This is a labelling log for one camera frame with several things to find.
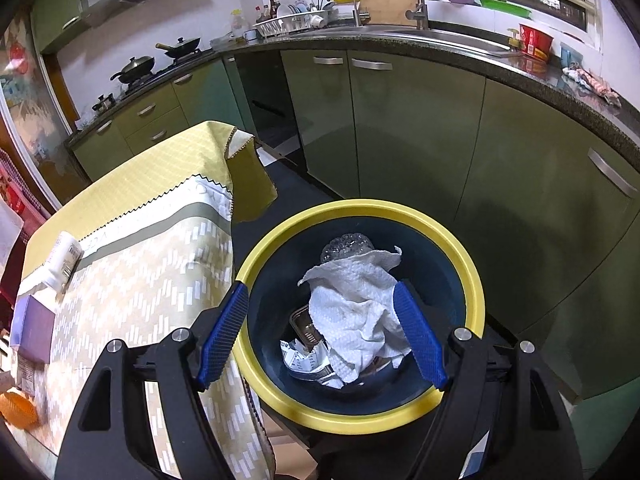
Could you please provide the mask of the printed wrapper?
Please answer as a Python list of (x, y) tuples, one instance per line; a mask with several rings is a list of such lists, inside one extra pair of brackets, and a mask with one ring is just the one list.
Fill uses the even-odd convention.
[(334, 372), (329, 349), (323, 341), (308, 350), (298, 339), (281, 340), (280, 349), (285, 368), (292, 377), (332, 389), (344, 387), (345, 383)]

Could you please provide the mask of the yellow rimmed trash bin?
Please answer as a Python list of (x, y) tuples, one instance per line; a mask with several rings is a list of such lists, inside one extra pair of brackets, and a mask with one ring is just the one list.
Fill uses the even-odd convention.
[(273, 411), (326, 434), (376, 434), (434, 410), (394, 296), (403, 282), (447, 330), (480, 336), (485, 298), (462, 244), (422, 212), (385, 200), (336, 200), (286, 219), (254, 246), (233, 355)]

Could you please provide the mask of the green kitchen cabinets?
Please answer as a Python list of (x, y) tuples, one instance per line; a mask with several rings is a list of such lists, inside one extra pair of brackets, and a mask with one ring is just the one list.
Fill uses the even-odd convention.
[(344, 197), (402, 203), (470, 252), (491, 315), (542, 351), (595, 470), (639, 408), (639, 116), (556, 65), (365, 36), (206, 51), (70, 147), (102, 177), (204, 120)]

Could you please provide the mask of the patterned yellow tablecloth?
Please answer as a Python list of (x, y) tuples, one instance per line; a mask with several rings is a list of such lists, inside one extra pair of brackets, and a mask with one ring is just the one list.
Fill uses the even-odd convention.
[[(257, 218), (275, 198), (253, 137), (202, 122), (124, 162), (35, 232), (20, 292), (55, 321), (50, 363), (34, 375), (38, 426), (13, 437), (45, 476), (104, 346), (156, 344), (220, 304), (234, 279), (232, 224)], [(42, 266), (62, 231), (84, 254), (56, 292)]]

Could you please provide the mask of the white pill bottle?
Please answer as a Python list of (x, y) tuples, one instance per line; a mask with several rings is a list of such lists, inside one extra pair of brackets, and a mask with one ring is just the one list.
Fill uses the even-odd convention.
[(42, 266), (42, 281), (56, 292), (62, 292), (72, 277), (84, 251), (72, 234), (58, 234), (50, 254)]

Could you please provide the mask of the blue square box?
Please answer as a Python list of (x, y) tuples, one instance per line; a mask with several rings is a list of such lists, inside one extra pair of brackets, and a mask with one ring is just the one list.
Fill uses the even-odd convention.
[(49, 364), (55, 314), (32, 295), (17, 300), (10, 329), (10, 347), (36, 364)]

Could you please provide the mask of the orange foam net sleeve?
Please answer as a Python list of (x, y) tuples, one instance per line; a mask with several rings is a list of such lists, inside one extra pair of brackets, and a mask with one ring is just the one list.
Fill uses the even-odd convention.
[(0, 396), (0, 412), (3, 418), (18, 429), (29, 429), (38, 425), (35, 405), (21, 393), (8, 391)]

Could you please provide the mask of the small steel pot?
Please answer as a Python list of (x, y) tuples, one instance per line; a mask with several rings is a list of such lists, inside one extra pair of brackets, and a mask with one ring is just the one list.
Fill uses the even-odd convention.
[(106, 113), (115, 105), (116, 105), (116, 99), (114, 98), (114, 94), (109, 93), (109, 94), (101, 94), (98, 97), (98, 100), (93, 104), (91, 108), (97, 115), (101, 115), (103, 113)]

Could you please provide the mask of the black wok with lid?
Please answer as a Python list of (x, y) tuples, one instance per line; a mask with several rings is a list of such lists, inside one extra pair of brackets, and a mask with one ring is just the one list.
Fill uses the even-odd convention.
[(140, 78), (152, 73), (155, 65), (155, 58), (149, 55), (140, 56), (140, 58), (130, 58), (119, 72), (111, 76), (111, 80), (117, 79), (122, 84), (131, 84)]

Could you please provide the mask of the black frying pan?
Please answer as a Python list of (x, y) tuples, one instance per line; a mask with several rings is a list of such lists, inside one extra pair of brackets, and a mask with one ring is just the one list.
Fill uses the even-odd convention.
[(189, 55), (198, 50), (198, 46), (200, 45), (201, 38), (191, 38), (184, 39), (180, 37), (177, 40), (176, 44), (161, 44), (158, 42), (155, 47), (158, 50), (162, 50), (168, 58), (183, 58), (186, 55)]

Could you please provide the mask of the pink cloth on counter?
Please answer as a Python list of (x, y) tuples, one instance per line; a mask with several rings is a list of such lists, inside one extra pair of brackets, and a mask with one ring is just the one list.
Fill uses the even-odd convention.
[(585, 70), (582, 66), (572, 63), (570, 66), (563, 67), (562, 72), (570, 80), (575, 81), (592, 93), (604, 99), (608, 105), (618, 108), (622, 107), (620, 96), (610, 87), (610, 85), (598, 76), (594, 76), (589, 70)]

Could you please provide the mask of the red instant noodle cup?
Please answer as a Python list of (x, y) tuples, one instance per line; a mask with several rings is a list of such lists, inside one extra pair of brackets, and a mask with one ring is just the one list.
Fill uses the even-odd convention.
[(520, 51), (542, 62), (548, 62), (553, 38), (536, 28), (520, 25)]

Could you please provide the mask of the white dish rack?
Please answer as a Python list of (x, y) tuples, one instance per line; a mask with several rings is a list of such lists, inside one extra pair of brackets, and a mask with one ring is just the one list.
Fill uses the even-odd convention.
[(255, 25), (259, 36), (264, 39), (288, 36), (307, 30), (325, 28), (337, 19), (335, 8), (304, 13), (283, 15), (280, 18), (262, 21)]

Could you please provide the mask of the green plastic tray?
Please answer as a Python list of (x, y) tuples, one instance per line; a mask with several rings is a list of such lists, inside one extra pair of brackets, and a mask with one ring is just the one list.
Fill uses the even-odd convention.
[(519, 6), (515, 3), (510, 3), (502, 0), (477, 0), (478, 3), (485, 9), (503, 12), (506, 14), (517, 16), (518, 18), (526, 18), (529, 20), (532, 16), (532, 11)]

